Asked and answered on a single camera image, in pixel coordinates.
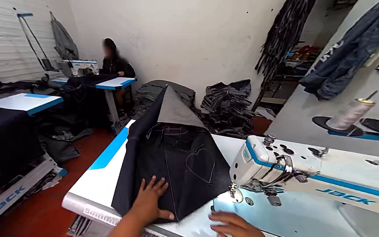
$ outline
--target white sticker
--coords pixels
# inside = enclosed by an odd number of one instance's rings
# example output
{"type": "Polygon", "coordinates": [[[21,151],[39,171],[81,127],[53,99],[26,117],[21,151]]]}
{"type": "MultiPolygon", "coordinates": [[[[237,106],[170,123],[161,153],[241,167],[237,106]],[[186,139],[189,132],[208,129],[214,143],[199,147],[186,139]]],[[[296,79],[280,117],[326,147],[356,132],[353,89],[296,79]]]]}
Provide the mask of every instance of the white sticker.
{"type": "Polygon", "coordinates": [[[89,204],[87,204],[84,207],[83,213],[112,226],[116,226],[118,222],[121,220],[121,218],[118,217],[117,215],[114,215],[110,212],[99,209],[97,207],[93,207],[92,205],[89,205],[89,204]]]}

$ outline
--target stack of denim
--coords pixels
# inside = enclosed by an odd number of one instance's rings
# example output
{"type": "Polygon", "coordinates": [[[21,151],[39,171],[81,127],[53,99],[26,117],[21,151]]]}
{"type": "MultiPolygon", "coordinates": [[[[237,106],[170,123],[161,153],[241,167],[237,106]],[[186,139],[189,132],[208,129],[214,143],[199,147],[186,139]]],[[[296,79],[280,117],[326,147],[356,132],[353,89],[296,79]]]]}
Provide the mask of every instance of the stack of denim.
{"type": "Polygon", "coordinates": [[[208,86],[201,104],[204,115],[200,118],[214,134],[245,139],[254,128],[251,120],[255,113],[247,110],[251,105],[246,99],[250,93],[249,79],[208,86]]]}
{"type": "Polygon", "coordinates": [[[140,89],[136,90],[138,103],[134,107],[133,119],[139,119],[146,113],[166,85],[171,86],[180,95],[185,105],[189,108],[194,107],[195,91],[170,81],[155,80],[143,84],[140,89]]]}

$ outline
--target red floor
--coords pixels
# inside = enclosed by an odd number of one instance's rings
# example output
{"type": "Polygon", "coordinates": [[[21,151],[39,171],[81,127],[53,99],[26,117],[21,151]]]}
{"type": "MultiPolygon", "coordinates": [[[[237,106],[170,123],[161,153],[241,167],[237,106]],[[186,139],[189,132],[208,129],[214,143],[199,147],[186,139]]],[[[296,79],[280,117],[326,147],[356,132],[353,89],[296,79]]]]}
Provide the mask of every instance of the red floor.
{"type": "Polygon", "coordinates": [[[61,207],[62,198],[113,138],[113,133],[96,129],[91,136],[73,143],[81,157],[61,165],[68,174],[56,186],[31,196],[0,217],[0,236],[65,237],[75,214],[61,207]]]}

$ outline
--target white brick wall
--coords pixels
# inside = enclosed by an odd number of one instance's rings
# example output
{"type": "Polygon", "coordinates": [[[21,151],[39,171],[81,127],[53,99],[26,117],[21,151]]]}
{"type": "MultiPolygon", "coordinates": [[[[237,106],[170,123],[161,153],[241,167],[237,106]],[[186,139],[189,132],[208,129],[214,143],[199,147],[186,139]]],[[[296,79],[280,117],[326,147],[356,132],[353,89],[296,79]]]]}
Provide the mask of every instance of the white brick wall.
{"type": "MultiPolygon", "coordinates": [[[[50,24],[52,11],[55,17],[66,22],[64,26],[71,30],[72,37],[76,32],[74,18],[69,0],[0,0],[0,81],[14,82],[39,79],[44,71],[31,50],[16,16],[17,13],[33,13],[27,17],[34,34],[50,59],[58,59],[54,49],[55,40],[50,24]]],[[[43,58],[38,45],[29,33],[33,46],[39,57],[43,58]]]]}

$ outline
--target woman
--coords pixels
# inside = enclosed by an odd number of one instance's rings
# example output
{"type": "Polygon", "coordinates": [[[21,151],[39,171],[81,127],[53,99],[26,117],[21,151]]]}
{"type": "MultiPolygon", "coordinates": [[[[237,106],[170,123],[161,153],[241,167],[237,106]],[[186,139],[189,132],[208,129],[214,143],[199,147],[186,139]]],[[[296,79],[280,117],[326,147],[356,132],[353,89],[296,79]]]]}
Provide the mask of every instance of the woman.
{"type": "MultiPolygon", "coordinates": [[[[105,58],[103,59],[103,67],[100,70],[100,73],[118,73],[119,77],[135,78],[136,74],[134,68],[131,67],[126,59],[119,55],[118,49],[113,40],[106,38],[103,41],[103,51],[105,53],[105,58]]],[[[123,109],[124,95],[125,89],[115,93],[116,102],[120,109],[123,109]]]]}

